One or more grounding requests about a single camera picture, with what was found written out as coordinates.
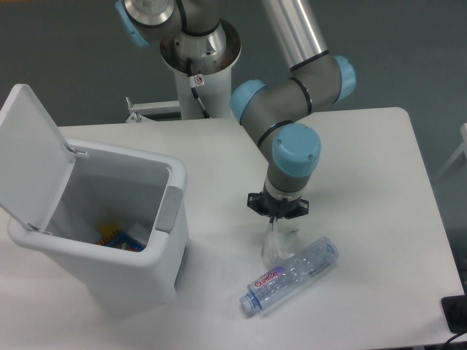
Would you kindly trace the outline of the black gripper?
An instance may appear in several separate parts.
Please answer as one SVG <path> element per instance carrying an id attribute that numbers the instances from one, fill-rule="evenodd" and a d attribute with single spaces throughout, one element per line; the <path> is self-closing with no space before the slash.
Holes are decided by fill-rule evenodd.
<path id="1" fill-rule="evenodd" d="M 279 217 L 280 230 L 297 230 L 295 224 L 287 223 L 287 221 L 309 213 L 308 200 L 298 198 L 292 201 L 286 197 L 278 200 L 268 192 L 249 193 L 247 195 L 247 206 L 257 214 L 268 217 L 270 223 L 276 217 Z"/>

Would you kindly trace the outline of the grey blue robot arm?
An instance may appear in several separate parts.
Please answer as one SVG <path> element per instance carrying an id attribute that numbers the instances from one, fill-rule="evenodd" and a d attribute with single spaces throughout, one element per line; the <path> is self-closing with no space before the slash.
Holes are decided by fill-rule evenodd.
<path id="1" fill-rule="evenodd" d="M 242 45 L 218 1 L 117 1 L 115 7 L 135 45 L 158 43 L 174 73 L 174 107 L 183 119 L 235 117 L 246 130 L 268 162 L 263 189 L 249 194 L 247 205 L 274 221 L 309 211 L 303 193 L 321 143 L 301 119 L 351 94 L 356 74 L 345 57 L 329 53 L 308 1 L 262 5 L 290 69 L 276 87 L 255 79 L 232 88 Z"/>

